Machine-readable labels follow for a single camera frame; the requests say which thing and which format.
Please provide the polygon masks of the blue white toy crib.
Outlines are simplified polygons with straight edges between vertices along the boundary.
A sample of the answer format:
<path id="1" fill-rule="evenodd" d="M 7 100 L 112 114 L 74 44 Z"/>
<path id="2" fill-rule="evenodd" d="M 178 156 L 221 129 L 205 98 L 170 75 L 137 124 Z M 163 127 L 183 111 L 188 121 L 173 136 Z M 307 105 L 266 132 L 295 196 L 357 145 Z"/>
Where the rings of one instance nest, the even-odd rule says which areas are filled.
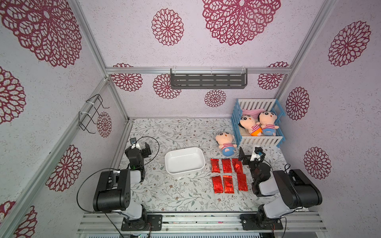
<path id="1" fill-rule="evenodd" d="M 281 129 L 276 130 L 275 136 L 251 136 L 246 129 L 239 126 L 239 120 L 243 115 L 244 110 L 252 111 L 257 109 L 264 109 L 274 113 L 277 116 L 274 124 L 277 126 L 280 124 L 282 116 L 285 116 L 281 104 L 276 99 L 237 99 L 231 116 L 233 134 L 236 143 L 241 147 L 246 145 L 280 147 L 285 141 L 285 136 Z"/>

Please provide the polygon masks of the plush doll blue shorts crib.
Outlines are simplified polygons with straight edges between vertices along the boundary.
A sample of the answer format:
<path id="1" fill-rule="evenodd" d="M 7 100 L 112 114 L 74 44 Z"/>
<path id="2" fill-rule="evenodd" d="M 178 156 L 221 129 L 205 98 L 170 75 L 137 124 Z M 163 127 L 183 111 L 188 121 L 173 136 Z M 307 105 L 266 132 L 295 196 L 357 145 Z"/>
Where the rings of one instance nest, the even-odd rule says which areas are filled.
<path id="1" fill-rule="evenodd" d="M 275 125 L 277 115 L 270 111 L 261 112 L 258 116 L 258 120 L 264 136 L 276 136 L 276 130 L 279 126 Z"/>

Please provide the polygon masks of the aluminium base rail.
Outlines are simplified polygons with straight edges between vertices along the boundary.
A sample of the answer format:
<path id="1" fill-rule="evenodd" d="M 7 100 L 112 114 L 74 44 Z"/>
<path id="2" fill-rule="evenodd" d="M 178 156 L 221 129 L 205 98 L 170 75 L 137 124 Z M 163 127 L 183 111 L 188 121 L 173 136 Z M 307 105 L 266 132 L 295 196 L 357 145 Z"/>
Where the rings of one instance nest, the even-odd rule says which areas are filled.
<path id="1" fill-rule="evenodd" d="M 166 212 L 149 213 L 151 221 L 141 233 L 248 233 L 267 232 L 256 226 L 255 212 Z M 276 235 L 283 232 L 326 233 L 327 228 L 317 212 L 294 212 L 276 222 Z M 132 226 L 120 215 L 85 214 L 79 223 L 76 235 L 131 234 Z"/>

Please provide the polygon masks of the red tea bag box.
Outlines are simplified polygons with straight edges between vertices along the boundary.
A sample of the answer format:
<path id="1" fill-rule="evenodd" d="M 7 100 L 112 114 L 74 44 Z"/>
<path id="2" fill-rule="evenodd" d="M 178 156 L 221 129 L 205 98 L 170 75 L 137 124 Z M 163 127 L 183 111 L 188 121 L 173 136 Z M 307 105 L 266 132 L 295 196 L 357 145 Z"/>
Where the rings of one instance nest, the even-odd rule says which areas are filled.
<path id="1" fill-rule="evenodd" d="M 233 177 L 228 176 L 228 175 L 224 175 L 223 176 L 223 183 L 224 183 L 224 193 L 234 194 Z"/>

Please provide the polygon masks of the white plastic storage box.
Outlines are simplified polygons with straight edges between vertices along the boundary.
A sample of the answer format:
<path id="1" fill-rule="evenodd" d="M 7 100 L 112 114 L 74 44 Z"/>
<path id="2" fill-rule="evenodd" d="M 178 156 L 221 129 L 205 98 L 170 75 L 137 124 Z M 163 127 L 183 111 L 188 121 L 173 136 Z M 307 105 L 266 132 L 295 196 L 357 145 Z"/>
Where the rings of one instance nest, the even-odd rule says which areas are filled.
<path id="1" fill-rule="evenodd" d="M 169 151 L 165 155 L 165 169 L 174 177 L 201 172 L 205 167 L 203 151 L 198 147 Z"/>

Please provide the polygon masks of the pink blanket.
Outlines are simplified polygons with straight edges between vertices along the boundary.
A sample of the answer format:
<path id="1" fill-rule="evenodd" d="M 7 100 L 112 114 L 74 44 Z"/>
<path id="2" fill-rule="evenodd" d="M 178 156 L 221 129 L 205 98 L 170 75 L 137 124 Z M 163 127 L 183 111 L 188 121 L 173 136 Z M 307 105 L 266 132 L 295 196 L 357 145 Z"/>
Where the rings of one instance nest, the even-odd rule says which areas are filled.
<path id="1" fill-rule="evenodd" d="M 253 118 L 257 118 L 260 113 L 265 112 L 265 109 L 254 109 L 254 110 L 242 110 L 242 115 L 249 115 L 252 116 Z"/>

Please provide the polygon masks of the red tea bag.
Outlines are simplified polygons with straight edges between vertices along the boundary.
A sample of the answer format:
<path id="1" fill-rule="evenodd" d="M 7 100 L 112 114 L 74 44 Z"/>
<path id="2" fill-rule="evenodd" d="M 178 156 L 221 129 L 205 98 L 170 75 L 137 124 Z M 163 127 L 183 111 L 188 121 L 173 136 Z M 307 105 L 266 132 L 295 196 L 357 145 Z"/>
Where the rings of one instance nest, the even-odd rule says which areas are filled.
<path id="1" fill-rule="evenodd" d="M 243 173 L 243 164 L 238 158 L 232 159 L 232 165 L 235 173 L 242 174 Z"/>
<path id="2" fill-rule="evenodd" d="M 211 162 L 211 172 L 220 173 L 219 159 L 210 159 Z"/>
<path id="3" fill-rule="evenodd" d="M 238 190 L 248 191 L 247 177 L 245 174 L 237 174 Z"/>
<path id="4" fill-rule="evenodd" d="M 224 173 L 232 173 L 232 164 L 231 159 L 222 159 L 222 166 L 223 166 L 223 172 Z"/>
<path id="5" fill-rule="evenodd" d="M 223 187 L 221 176 L 213 176 L 211 179 L 213 183 L 214 193 L 223 193 L 224 187 Z"/>

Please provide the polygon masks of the grey wall shelf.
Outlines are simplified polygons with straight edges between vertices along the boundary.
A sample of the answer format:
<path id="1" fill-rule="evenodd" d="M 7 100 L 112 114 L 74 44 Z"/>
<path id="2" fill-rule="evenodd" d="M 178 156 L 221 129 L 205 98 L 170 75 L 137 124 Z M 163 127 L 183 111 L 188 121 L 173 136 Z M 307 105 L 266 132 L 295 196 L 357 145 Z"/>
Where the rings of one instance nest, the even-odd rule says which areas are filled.
<path id="1" fill-rule="evenodd" d="M 248 70 L 237 73 L 175 73 L 170 71 L 172 89 L 244 89 L 248 84 Z"/>

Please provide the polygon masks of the plush doll orange shorts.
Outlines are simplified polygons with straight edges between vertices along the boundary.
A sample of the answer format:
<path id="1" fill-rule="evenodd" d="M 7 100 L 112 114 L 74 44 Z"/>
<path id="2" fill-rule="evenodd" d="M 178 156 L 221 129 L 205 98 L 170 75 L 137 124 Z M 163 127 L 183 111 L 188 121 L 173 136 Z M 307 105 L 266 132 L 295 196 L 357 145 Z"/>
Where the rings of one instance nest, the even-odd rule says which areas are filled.
<path id="1" fill-rule="evenodd" d="M 262 136 L 262 128 L 259 122 L 250 115 L 242 115 L 239 121 L 239 126 L 247 130 L 251 136 Z"/>

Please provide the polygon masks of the plush doll blue shorts table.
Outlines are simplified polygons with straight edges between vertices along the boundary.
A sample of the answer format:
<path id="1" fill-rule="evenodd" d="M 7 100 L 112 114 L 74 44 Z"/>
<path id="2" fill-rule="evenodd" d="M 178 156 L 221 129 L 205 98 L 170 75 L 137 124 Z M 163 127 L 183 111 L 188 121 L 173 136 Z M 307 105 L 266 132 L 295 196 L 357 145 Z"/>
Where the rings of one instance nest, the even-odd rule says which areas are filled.
<path id="1" fill-rule="evenodd" d="M 233 134 L 221 132 L 216 135 L 215 139 L 224 156 L 231 157 L 235 154 L 238 145 L 234 144 L 235 137 Z"/>

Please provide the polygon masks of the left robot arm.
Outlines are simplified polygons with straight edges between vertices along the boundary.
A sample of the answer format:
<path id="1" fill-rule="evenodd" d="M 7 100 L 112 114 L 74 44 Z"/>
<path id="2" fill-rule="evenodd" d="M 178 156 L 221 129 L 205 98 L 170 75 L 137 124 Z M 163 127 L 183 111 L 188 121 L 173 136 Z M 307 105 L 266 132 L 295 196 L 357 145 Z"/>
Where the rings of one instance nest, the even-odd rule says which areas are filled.
<path id="1" fill-rule="evenodd" d="M 118 214 L 123 217 L 123 232 L 161 231 L 162 215 L 149 215 L 142 204 L 131 198 L 131 186 L 145 179 L 144 159 L 152 152 L 149 144 L 143 148 L 135 142 L 125 150 L 132 168 L 102 172 L 93 198 L 95 212 Z"/>

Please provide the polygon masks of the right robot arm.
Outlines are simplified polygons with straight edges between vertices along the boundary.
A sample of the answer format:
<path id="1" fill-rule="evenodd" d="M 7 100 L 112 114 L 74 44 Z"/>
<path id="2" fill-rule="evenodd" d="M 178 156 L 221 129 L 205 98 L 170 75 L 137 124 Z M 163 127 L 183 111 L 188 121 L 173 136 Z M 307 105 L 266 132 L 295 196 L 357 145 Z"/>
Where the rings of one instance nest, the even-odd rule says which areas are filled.
<path id="1" fill-rule="evenodd" d="M 251 155 L 239 149 L 239 160 L 249 166 L 251 172 L 254 195 L 280 195 L 272 202 L 260 205 L 255 214 L 240 215 L 245 231 L 285 230 L 286 225 L 281 222 L 285 215 L 322 204 L 321 192 L 300 169 L 272 170 L 265 157 L 261 147 L 255 147 Z"/>

